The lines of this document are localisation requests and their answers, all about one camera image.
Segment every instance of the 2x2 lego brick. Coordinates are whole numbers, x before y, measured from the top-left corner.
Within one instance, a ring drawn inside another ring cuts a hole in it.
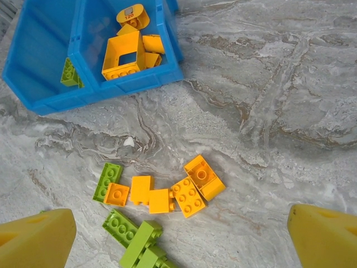
[[[212,200],[225,189],[225,185],[201,155],[185,165],[184,169],[207,201]]]
[[[129,187],[116,183],[109,183],[107,193],[104,197],[104,204],[125,206],[129,195]]]

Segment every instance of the lego duplo brick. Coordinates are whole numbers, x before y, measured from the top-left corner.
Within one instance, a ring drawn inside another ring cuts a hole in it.
[[[185,218],[191,217],[206,207],[205,202],[189,177],[179,181],[171,189]]]
[[[132,268],[138,264],[139,256],[145,249],[153,246],[162,234],[162,227],[155,221],[143,221],[132,242],[119,261],[123,268]]]
[[[104,197],[104,204],[125,206],[129,195],[129,187],[116,183],[109,183],[107,194]]]
[[[103,202],[107,194],[109,183],[118,183],[123,172],[123,167],[111,163],[105,163],[98,186],[94,192],[93,200]]]
[[[167,260],[166,252],[158,246],[145,249],[136,268],[159,268]]]
[[[225,185],[201,155],[185,165],[184,169],[207,201],[212,200],[225,189]]]
[[[129,218],[115,209],[106,218],[103,228],[125,248],[129,246],[138,231],[138,227]]]
[[[165,54],[160,35],[143,35],[143,43],[146,51]]]
[[[121,58],[135,54],[132,62],[120,64]],[[112,37],[108,40],[105,52],[102,75],[112,80],[144,70],[145,49],[139,31]]]
[[[132,178],[130,201],[134,205],[139,205],[140,203],[149,205],[149,192],[154,188],[154,181],[151,176],[134,176]]]
[[[161,61],[160,54],[145,52],[145,66],[147,69],[159,66]]]
[[[79,88],[83,88],[84,84],[76,72],[71,60],[66,58],[65,65],[62,71],[61,83],[67,87],[78,85]]]
[[[168,213],[175,210],[171,189],[151,190],[149,193],[149,213]]]
[[[135,4],[131,7],[121,10],[117,14],[117,22],[123,27],[126,24],[141,30],[149,25],[150,18],[142,4]]]

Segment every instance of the blue plastic bin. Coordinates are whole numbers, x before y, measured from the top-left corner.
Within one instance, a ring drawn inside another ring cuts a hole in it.
[[[27,0],[2,73],[22,103],[37,114],[60,112],[103,99],[183,79],[177,42],[176,0],[143,0],[150,24],[142,34],[160,34],[162,65],[111,81],[102,76],[107,41],[120,29],[117,13],[133,0]],[[60,83],[69,56],[84,88]]]

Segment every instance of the gray marble surface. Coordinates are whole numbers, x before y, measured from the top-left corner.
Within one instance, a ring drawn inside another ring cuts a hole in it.
[[[357,3],[179,3],[180,83],[38,117],[0,81],[0,222],[71,208],[67,267],[118,267],[124,249],[102,229],[110,208],[91,199],[104,162],[125,166],[123,184],[150,174],[165,188],[203,154],[227,186],[204,211],[122,211],[160,222],[180,267],[300,267],[293,203],[357,214]]]

